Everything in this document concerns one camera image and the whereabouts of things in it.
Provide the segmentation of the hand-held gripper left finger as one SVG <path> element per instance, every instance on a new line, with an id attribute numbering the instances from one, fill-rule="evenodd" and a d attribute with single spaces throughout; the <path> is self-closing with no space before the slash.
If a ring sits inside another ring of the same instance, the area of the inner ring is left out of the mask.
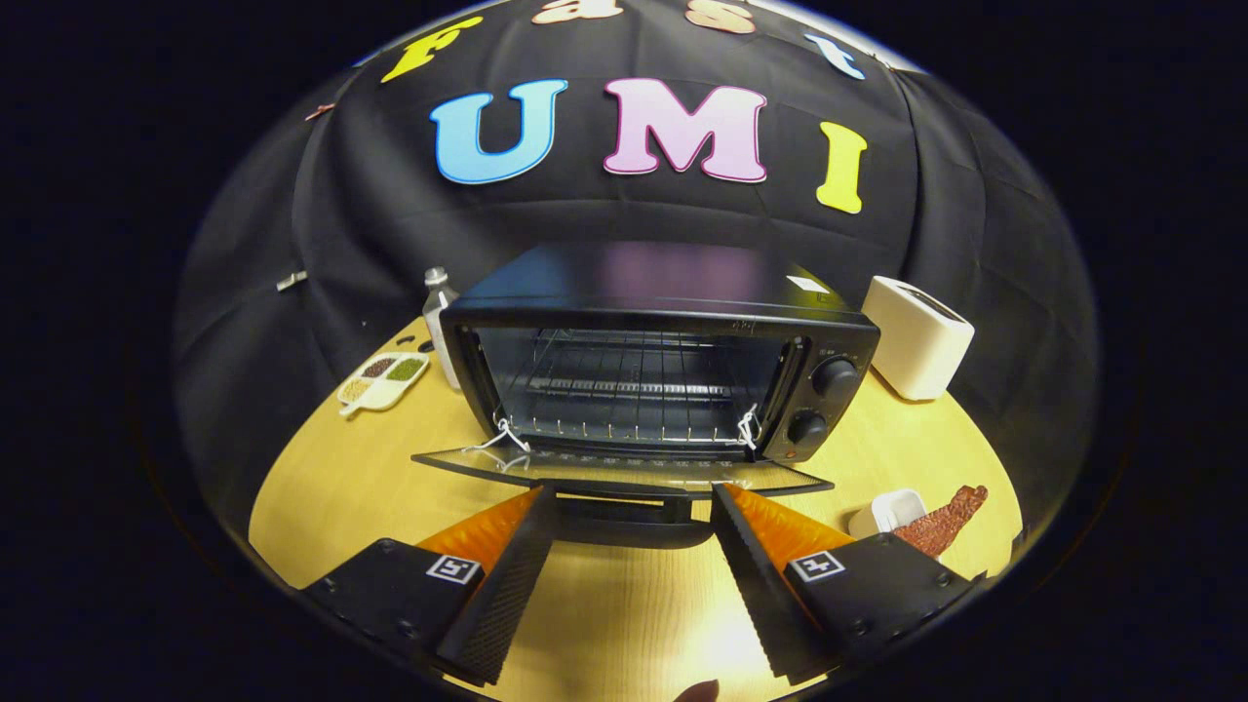
<path id="1" fill-rule="evenodd" d="M 538 486 L 419 545 L 379 538 L 300 595 L 406 665 L 495 685 L 557 530 Z"/>

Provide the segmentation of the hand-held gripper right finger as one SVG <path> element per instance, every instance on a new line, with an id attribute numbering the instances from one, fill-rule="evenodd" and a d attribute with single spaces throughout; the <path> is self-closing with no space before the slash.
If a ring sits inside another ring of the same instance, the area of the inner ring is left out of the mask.
<path id="1" fill-rule="evenodd" d="M 713 530 L 768 665 L 790 683 L 896 655 L 986 581 L 899 536 L 855 540 L 733 483 L 713 490 Z"/>

